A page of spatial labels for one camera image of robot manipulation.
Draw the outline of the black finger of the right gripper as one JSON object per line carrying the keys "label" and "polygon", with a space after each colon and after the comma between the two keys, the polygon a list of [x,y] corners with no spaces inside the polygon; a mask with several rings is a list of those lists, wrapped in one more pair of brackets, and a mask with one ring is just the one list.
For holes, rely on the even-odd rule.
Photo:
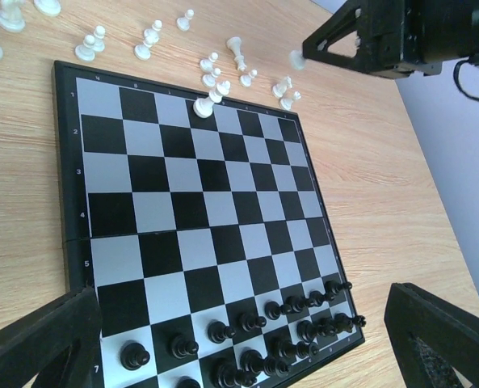
{"label": "black finger of the right gripper", "polygon": [[368,2],[360,0],[346,1],[330,18],[302,43],[304,59],[336,66],[345,70],[364,71],[361,59],[333,53],[330,47],[346,36],[358,31],[363,24],[359,21]]}

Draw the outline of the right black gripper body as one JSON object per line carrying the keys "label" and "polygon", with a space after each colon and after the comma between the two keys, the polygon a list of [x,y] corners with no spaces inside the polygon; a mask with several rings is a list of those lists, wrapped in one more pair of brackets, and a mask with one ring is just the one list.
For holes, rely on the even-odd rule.
{"label": "right black gripper body", "polygon": [[479,67],[479,1],[365,1],[355,16],[364,74],[437,75],[454,60]]}

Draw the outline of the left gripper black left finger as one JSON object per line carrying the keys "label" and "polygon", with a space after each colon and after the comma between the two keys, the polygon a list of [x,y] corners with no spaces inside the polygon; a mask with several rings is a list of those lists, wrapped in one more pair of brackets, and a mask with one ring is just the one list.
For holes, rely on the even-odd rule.
{"label": "left gripper black left finger", "polygon": [[0,330],[0,387],[85,387],[102,316],[91,287],[77,289]]}

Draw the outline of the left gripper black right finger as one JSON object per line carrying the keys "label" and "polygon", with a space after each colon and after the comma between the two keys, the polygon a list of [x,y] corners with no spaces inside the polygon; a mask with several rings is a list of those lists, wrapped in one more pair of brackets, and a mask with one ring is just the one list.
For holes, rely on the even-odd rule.
{"label": "left gripper black right finger", "polygon": [[393,283],[384,324],[408,387],[479,387],[479,318],[412,283]]}

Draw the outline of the black knight chess piece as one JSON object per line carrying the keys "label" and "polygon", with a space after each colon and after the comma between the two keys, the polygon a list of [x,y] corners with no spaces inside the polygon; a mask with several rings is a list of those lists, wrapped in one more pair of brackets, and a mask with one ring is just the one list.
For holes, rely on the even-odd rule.
{"label": "black knight chess piece", "polygon": [[182,377],[176,384],[176,388],[201,388],[198,381],[191,377]]}

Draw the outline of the black king chess piece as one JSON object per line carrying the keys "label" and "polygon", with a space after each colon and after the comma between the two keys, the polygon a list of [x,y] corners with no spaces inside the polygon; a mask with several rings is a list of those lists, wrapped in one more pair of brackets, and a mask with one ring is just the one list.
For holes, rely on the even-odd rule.
{"label": "black king chess piece", "polygon": [[267,345],[272,356],[284,359],[293,357],[305,359],[314,357],[319,353],[319,348],[314,342],[299,341],[294,344],[290,339],[280,336],[267,338]]}

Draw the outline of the black bishop chess piece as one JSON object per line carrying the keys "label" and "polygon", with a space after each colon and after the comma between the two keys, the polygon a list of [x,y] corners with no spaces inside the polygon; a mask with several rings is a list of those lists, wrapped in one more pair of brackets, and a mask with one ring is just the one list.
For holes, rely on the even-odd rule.
{"label": "black bishop chess piece", "polygon": [[248,386],[250,383],[250,375],[225,358],[218,359],[215,363],[212,370],[212,384],[215,387]]}

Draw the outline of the white king chess piece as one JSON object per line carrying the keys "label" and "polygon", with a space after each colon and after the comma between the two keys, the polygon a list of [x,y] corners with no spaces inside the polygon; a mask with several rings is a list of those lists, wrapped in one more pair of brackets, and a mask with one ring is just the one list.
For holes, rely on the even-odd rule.
{"label": "white king chess piece", "polygon": [[220,103],[224,96],[229,94],[231,83],[228,80],[219,82],[212,88],[208,97],[198,98],[193,104],[195,114],[200,118],[209,118],[213,114],[213,106]]}

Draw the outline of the black queen chess piece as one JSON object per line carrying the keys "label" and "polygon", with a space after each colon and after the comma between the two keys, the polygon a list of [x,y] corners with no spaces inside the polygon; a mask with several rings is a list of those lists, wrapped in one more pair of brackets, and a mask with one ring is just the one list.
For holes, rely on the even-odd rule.
{"label": "black queen chess piece", "polygon": [[268,377],[284,377],[291,372],[291,365],[284,360],[273,356],[262,357],[261,353],[254,350],[246,350],[241,354],[240,366],[247,372],[259,375],[265,373]]}

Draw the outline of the white chess piece cluster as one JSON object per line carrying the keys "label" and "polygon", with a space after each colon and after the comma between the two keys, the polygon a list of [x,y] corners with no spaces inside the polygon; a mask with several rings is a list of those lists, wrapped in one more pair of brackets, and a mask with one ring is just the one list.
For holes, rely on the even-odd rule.
{"label": "white chess piece cluster", "polygon": [[289,53],[289,61],[295,70],[303,70],[305,68],[306,59],[300,50],[292,50]]}

